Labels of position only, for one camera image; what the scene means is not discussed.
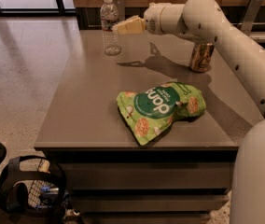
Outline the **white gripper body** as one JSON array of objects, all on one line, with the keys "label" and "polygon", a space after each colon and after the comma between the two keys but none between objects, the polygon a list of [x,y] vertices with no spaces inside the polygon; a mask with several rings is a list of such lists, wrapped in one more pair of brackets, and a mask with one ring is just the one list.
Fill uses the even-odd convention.
[{"label": "white gripper body", "polygon": [[166,35],[169,31],[166,28],[166,20],[163,14],[170,3],[150,3],[144,13],[146,29],[153,35]]}]

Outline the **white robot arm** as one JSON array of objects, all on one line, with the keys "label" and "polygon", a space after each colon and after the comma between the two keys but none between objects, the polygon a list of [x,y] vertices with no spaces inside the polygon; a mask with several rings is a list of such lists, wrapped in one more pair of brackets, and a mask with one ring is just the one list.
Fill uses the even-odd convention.
[{"label": "white robot arm", "polygon": [[264,120],[240,144],[230,199],[230,224],[265,224],[265,49],[232,25],[215,0],[152,3],[144,17],[113,26],[118,34],[176,35],[215,46]]}]

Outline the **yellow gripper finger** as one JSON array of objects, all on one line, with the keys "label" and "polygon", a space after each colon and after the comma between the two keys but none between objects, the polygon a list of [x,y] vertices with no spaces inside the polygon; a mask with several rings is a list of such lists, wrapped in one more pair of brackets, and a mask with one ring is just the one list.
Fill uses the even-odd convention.
[{"label": "yellow gripper finger", "polygon": [[125,21],[121,21],[113,26],[114,29],[118,29],[119,27],[140,27],[141,29],[145,28],[144,20],[140,18],[138,15],[134,15]]},{"label": "yellow gripper finger", "polygon": [[138,35],[145,31],[145,28],[140,24],[121,24],[117,26],[119,35]]}]

